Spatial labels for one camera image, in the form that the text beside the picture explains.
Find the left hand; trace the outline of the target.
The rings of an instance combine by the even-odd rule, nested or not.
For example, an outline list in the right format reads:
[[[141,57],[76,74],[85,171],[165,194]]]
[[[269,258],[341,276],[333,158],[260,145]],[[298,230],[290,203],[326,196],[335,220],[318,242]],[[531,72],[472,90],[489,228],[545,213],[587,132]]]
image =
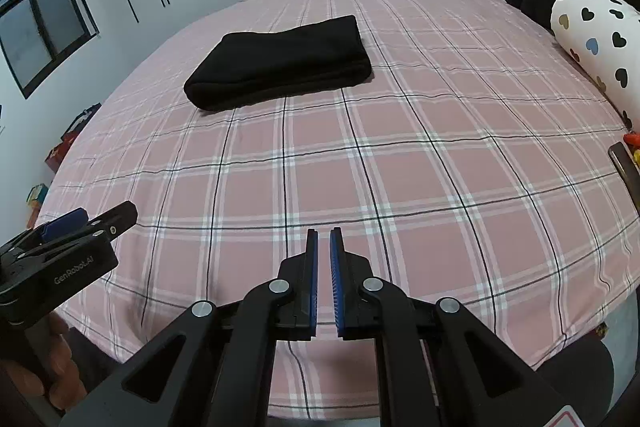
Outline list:
[[[81,381],[72,350],[64,338],[70,331],[67,323],[57,313],[50,313],[44,320],[48,339],[44,342],[47,353],[36,357],[38,366],[44,369],[47,382],[18,361],[15,341],[1,340],[1,367],[16,389],[27,398],[46,395],[59,411],[68,412],[85,399],[87,390]]]

